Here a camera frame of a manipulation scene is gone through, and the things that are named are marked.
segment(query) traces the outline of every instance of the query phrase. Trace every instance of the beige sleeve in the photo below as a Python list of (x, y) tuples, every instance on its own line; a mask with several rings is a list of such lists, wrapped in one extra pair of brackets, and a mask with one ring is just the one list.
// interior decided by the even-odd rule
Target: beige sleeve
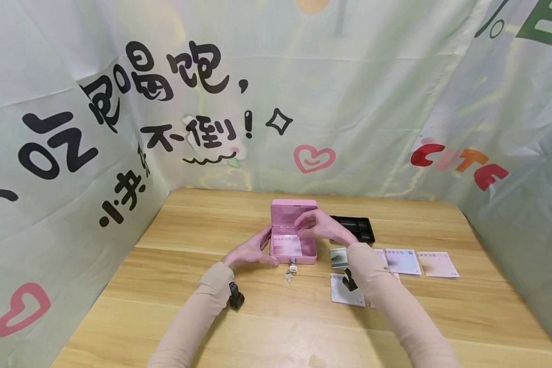
[(384, 260), (368, 244), (347, 249), (352, 278), (364, 296), (387, 318), (415, 368), (453, 368), (458, 361), (417, 299), (385, 270)]
[(233, 271), (224, 263), (213, 265), (184, 303), (153, 353), (148, 368), (190, 367), (198, 345), (215, 317), (225, 308)]

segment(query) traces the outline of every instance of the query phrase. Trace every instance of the exclamation mark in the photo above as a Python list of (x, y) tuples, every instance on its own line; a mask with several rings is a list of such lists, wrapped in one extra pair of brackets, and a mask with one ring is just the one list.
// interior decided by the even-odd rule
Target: exclamation mark
[(248, 137), (248, 139), (251, 138), (251, 111), (246, 110), (245, 111), (245, 130), (247, 133), (245, 133), (245, 136)]

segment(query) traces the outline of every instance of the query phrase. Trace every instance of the black clip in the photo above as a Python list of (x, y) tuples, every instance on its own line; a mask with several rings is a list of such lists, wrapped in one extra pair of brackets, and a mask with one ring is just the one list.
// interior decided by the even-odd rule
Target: black clip
[(231, 291), (231, 296), (229, 297), (229, 305), (235, 310), (239, 310), (245, 301), (243, 294), (239, 292), (236, 282), (232, 281), (229, 283), (229, 290)]
[(346, 268), (346, 276), (343, 277), (341, 282), (343, 282), (343, 285), (345, 285), (349, 291), (354, 291), (358, 288), (354, 279), (351, 278), (351, 271), (349, 268)]

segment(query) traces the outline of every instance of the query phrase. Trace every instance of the heart drawing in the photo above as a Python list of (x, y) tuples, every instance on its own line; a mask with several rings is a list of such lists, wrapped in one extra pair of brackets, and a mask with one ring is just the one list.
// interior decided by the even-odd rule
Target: heart drawing
[[(9, 326), (8, 322), (25, 310), (25, 304), (22, 301), (22, 296), (25, 294), (32, 295), (36, 301), (39, 302), (39, 309), (22, 321)], [(39, 284), (25, 283), (20, 286), (10, 298), (10, 310), (6, 312), (5, 315), (0, 317), (0, 337), (9, 336), (31, 325), (32, 322), (35, 322), (39, 318), (43, 317), (43, 315), (47, 313), (50, 306), (51, 302), (49, 301), (49, 297)]]
[[(311, 153), (312, 160), (305, 159), (301, 162), (300, 154), (302, 151), (305, 150)], [(327, 160), (323, 161), (322, 159), (318, 159), (319, 156), (322, 155), (327, 155)], [(330, 167), (334, 161), (335, 151), (331, 148), (323, 148), (322, 150), (317, 150), (310, 144), (301, 144), (294, 149), (294, 162), (296, 163), (296, 167), (298, 167), (298, 169), (303, 174), (312, 173), (312, 171), (318, 171)]]

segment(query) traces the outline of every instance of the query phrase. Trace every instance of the pink metal box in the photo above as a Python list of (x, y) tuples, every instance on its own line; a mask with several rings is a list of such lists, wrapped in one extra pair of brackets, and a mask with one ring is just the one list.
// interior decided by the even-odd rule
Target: pink metal box
[(313, 200), (272, 200), (272, 238), (270, 256), (280, 263), (314, 264), (316, 262), (316, 242), (314, 238), (299, 238), (294, 229), (294, 221), (302, 214), (315, 210)]

